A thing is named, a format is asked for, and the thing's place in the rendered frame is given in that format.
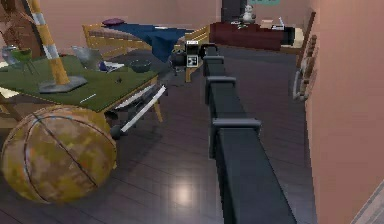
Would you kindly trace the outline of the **dark grey bowl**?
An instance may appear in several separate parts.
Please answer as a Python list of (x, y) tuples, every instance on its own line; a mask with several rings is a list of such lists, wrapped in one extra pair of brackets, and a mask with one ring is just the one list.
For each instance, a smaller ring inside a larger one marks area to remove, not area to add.
[(152, 63), (149, 60), (133, 60), (130, 63), (130, 67), (136, 73), (148, 72), (151, 68)]

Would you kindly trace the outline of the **white grey figurine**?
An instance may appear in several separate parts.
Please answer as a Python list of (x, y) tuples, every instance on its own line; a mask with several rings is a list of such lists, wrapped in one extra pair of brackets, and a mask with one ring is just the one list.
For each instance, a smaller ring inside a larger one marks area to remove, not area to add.
[(254, 24), (256, 15), (253, 13), (253, 6), (246, 5), (244, 13), (240, 15), (240, 21), (246, 24)]

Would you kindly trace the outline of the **clear glass vessel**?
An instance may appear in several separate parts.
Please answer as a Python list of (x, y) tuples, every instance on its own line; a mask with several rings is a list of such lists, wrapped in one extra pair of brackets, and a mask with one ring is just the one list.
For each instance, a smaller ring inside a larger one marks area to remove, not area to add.
[(9, 64), (13, 65), (17, 63), (17, 60), (14, 58), (12, 55), (12, 51), (16, 50), (17, 47), (14, 45), (9, 45), (9, 46), (3, 46), (1, 49), (1, 54), (3, 59)]

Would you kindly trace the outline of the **teal framed wall picture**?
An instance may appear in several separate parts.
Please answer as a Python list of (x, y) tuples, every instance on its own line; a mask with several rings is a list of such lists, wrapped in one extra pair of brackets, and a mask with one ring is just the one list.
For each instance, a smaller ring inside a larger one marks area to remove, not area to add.
[(248, 0), (248, 4), (250, 5), (278, 5), (280, 4), (281, 0)]

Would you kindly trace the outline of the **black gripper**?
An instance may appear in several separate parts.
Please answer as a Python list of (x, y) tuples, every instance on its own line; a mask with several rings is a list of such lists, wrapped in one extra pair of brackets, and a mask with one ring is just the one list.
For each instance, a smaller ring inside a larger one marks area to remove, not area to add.
[[(171, 54), (170, 67), (175, 76), (186, 69), (186, 64), (187, 54), (184, 51), (176, 51)], [(166, 87), (164, 85), (152, 84), (110, 110), (109, 117), (119, 121), (119, 124), (110, 129), (111, 137), (118, 140), (122, 135), (125, 135), (165, 92)]]

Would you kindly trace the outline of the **purple pillow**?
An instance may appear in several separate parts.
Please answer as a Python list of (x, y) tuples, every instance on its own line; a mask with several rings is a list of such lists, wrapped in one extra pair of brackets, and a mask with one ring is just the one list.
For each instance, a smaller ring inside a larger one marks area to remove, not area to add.
[(104, 20), (102, 22), (102, 24), (104, 26), (116, 26), (116, 25), (120, 25), (123, 23), (125, 23), (125, 21), (123, 19), (120, 19), (120, 18), (110, 18), (110, 19)]

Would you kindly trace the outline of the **yellow white striped floor lamp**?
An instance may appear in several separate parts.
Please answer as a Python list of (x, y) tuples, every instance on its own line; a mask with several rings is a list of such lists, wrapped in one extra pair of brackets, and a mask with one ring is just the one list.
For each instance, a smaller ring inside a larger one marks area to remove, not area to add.
[(41, 94), (66, 93), (87, 83), (83, 76), (68, 76), (40, 8), (39, 0), (26, 0), (53, 76), (38, 85)]

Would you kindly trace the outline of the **wooden frame bed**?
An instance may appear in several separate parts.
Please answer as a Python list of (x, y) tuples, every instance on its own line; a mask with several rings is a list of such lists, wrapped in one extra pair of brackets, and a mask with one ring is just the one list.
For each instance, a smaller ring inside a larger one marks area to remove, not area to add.
[[(167, 29), (172, 27), (155, 26), (157, 29)], [(84, 36), (87, 46), (93, 49), (101, 49), (104, 46), (114, 46), (114, 49), (103, 53), (103, 56), (112, 57), (126, 54), (128, 49), (151, 50), (152, 47), (138, 37), (130, 33), (111, 29), (111, 26), (103, 24), (83, 25)], [(209, 26), (197, 30), (191, 30), (191, 33), (181, 37), (174, 45), (173, 52), (184, 51), (187, 54), (187, 64), (185, 81), (191, 81), (191, 74), (200, 66), (199, 49), (202, 45), (209, 42)]]

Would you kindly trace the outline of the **white open book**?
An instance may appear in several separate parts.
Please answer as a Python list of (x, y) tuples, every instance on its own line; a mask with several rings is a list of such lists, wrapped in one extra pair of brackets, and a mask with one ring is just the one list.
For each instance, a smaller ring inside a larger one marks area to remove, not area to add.
[(285, 24), (284, 24), (281, 17), (279, 17), (279, 24), (278, 25), (272, 25), (271, 29), (272, 30), (282, 30), (282, 31), (285, 29)]

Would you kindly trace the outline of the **green topped wooden table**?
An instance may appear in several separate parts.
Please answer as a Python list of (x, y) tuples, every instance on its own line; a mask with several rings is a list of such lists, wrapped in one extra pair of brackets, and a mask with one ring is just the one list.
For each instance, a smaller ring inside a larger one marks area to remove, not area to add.
[[(154, 84), (158, 78), (155, 71), (136, 73), (126, 66), (111, 73), (88, 70), (72, 55), (62, 57), (61, 60), (68, 76), (83, 76), (87, 83), (67, 93), (41, 94), (38, 85), (53, 80), (46, 58), (32, 61), (37, 74), (23, 72), (17, 65), (0, 68), (0, 87), (18, 93), (18, 96), (9, 98), (8, 102), (15, 105), (22, 117), (54, 105), (75, 105), (95, 112), (105, 112), (139, 89)], [(118, 77), (122, 83), (115, 82)], [(94, 93), (97, 94), (95, 97), (79, 103)]]

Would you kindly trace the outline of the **orange basketball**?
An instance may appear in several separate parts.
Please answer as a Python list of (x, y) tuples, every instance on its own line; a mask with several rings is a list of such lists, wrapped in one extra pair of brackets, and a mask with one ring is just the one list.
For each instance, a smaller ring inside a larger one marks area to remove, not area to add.
[(56, 105), (25, 116), (0, 152), (5, 181), (38, 203), (66, 203), (98, 189), (116, 167), (116, 143), (104, 115)]

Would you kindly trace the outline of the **black television set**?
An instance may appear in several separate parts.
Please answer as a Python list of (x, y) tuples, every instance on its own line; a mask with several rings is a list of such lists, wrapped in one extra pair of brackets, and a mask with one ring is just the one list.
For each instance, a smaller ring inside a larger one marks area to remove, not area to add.
[(240, 17), (247, 5), (247, 0), (222, 0), (221, 21), (231, 22)]

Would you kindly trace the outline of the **brown wooden chair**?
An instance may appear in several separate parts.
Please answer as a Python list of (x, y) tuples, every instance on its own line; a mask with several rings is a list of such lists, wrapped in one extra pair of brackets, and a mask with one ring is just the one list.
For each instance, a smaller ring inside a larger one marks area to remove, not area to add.
[(33, 58), (44, 55), (27, 0), (0, 0), (0, 48), (9, 45), (30, 48)]

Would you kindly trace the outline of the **white pen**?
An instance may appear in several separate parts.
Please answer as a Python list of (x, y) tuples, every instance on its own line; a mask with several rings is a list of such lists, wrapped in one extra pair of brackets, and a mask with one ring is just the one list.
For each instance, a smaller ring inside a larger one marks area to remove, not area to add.
[(92, 98), (95, 97), (96, 95), (97, 95), (97, 94), (94, 93), (94, 94), (92, 94), (92, 95), (86, 97), (85, 99), (82, 99), (79, 103), (82, 104), (82, 103), (84, 103), (84, 102), (86, 102), (86, 101), (92, 99)]

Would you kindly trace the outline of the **black cylinder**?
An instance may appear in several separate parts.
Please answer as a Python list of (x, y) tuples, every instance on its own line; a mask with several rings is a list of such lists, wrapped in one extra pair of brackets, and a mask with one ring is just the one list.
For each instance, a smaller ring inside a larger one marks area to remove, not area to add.
[(285, 27), (283, 30), (283, 39), (281, 41), (282, 45), (292, 45), (295, 41), (295, 28), (294, 27)]

